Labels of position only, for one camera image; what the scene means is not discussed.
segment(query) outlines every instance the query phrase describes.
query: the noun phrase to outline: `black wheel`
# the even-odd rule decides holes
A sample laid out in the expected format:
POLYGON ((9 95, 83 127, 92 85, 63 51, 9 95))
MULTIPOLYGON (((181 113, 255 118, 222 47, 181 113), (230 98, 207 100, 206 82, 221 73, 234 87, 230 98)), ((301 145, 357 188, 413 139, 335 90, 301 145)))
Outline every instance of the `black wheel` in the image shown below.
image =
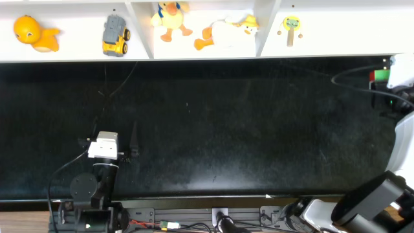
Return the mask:
POLYGON ((124 36, 124 39, 126 40, 126 41, 129 41, 129 39, 131 39, 131 33, 129 32, 129 30, 128 29, 125 29, 125 36, 124 36))
POLYGON ((127 43, 124 43, 124 45, 122 46, 122 53, 126 54, 128 52, 128 46, 127 43))

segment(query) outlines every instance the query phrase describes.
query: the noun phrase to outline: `gray and yellow toy truck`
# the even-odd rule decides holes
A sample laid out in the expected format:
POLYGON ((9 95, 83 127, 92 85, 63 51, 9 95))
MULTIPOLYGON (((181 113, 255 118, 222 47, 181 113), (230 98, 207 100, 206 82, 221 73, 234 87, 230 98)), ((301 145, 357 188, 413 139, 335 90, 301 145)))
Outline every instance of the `gray and yellow toy truck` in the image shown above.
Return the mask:
POLYGON ((131 33, 126 25, 122 17, 108 16, 102 39, 102 48, 105 55, 120 57, 127 53, 128 46, 126 42, 131 38, 131 33))

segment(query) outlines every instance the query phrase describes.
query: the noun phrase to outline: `blue vest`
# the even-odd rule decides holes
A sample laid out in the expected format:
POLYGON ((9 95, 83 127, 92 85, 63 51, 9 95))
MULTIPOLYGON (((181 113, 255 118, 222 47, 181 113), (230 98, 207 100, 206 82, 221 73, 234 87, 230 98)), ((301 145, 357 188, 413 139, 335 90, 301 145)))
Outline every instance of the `blue vest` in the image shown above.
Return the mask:
MULTIPOLYGON (((181 6, 179 5, 179 3, 177 3, 177 9, 180 10, 180 8, 181 8, 181 6)), ((158 15, 160 15, 160 17, 163 18, 164 16, 162 15, 161 10, 162 10, 162 8, 161 8, 160 3, 159 3, 158 4, 158 15)))

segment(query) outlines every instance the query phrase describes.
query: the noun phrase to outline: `wooden handle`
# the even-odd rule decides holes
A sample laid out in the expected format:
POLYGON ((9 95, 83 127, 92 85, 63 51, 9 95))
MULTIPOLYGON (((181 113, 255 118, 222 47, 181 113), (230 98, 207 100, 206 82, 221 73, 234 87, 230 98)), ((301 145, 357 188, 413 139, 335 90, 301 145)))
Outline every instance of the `wooden handle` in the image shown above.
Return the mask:
POLYGON ((293 37, 294 37, 295 30, 293 28, 290 28, 287 33, 287 46, 292 47, 293 46, 293 37))

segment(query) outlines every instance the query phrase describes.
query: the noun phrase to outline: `duck's yellow hat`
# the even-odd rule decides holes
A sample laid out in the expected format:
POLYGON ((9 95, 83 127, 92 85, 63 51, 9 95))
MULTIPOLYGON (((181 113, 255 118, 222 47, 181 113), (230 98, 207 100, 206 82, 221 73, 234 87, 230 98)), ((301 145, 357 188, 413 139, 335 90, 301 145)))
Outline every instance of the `duck's yellow hat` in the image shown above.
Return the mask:
POLYGON ((256 23, 256 17, 252 15, 248 15, 241 24, 246 25, 248 27, 259 27, 259 25, 256 23))

